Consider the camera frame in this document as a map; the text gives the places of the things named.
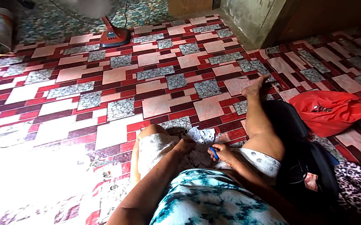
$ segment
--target patterned shorts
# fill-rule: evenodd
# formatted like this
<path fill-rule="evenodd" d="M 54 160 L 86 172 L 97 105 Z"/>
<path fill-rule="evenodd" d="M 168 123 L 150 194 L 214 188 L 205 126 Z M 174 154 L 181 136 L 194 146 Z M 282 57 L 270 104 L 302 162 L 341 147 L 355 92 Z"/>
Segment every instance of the patterned shorts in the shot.
<path fill-rule="evenodd" d="M 138 171 L 143 178 L 169 151 L 171 151 L 179 138 L 165 134 L 153 134 L 144 137 L 139 142 Z M 246 148 L 230 148 L 254 172 L 261 176 L 269 185 L 274 185 L 280 168 L 280 162 L 261 152 Z M 187 158 L 179 165 L 179 170 L 192 169 Z M 224 162 L 219 162 L 212 169 L 232 169 Z"/>

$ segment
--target tie-dye shirt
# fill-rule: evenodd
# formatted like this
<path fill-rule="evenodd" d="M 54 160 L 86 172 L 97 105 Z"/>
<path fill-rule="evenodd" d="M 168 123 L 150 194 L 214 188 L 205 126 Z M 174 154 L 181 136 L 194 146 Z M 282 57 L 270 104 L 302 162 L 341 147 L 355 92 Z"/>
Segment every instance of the tie-dye shirt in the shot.
<path fill-rule="evenodd" d="M 287 224 L 283 217 L 221 171 L 189 169 L 169 185 L 150 225 Z"/>

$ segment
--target blue scissors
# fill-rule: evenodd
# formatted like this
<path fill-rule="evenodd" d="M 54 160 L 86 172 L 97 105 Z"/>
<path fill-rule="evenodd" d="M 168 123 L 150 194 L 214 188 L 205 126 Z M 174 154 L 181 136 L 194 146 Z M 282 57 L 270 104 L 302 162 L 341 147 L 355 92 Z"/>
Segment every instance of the blue scissors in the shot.
<path fill-rule="evenodd" d="M 200 134 L 201 139 L 204 141 L 204 144 L 208 145 L 206 140 L 204 140 L 203 136 Z M 215 149 L 213 147 L 210 147 L 209 150 L 211 150 L 214 153 L 214 157 L 217 161 L 219 161 L 218 154 L 216 153 Z"/>
<path fill-rule="evenodd" d="M 213 148 L 213 147 L 210 147 L 210 150 L 214 153 L 215 159 L 216 159 L 216 160 L 219 160 L 219 157 L 218 157 L 216 151 L 214 150 L 214 148 Z"/>

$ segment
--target scissor handle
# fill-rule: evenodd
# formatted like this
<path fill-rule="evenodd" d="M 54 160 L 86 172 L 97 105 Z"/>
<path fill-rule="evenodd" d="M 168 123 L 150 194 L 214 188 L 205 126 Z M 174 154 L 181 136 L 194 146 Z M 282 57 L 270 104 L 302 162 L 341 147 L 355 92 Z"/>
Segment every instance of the scissor handle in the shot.
<path fill-rule="evenodd" d="M 215 149 L 213 147 L 210 147 L 210 150 L 214 153 L 215 159 L 219 160 L 218 154 L 216 153 Z"/>

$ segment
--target person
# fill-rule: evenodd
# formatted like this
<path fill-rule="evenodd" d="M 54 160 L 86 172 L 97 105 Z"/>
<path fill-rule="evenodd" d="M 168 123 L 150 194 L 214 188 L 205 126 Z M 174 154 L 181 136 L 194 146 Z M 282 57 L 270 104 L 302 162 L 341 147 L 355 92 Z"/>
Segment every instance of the person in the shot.
<path fill-rule="evenodd" d="M 260 102 L 259 90 L 268 78 L 261 76 L 243 89 L 250 139 L 240 149 L 214 144 L 221 161 L 218 165 L 222 164 L 219 169 L 179 173 L 179 165 L 195 143 L 179 141 L 159 125 L 142 130 L 132 153 L 135 186 L 107 225 L 300 223 L 296 210 L 268 184 L 274 182 L 285 153 Z M 216 161 L 214 153 L 208 153 Z"/>

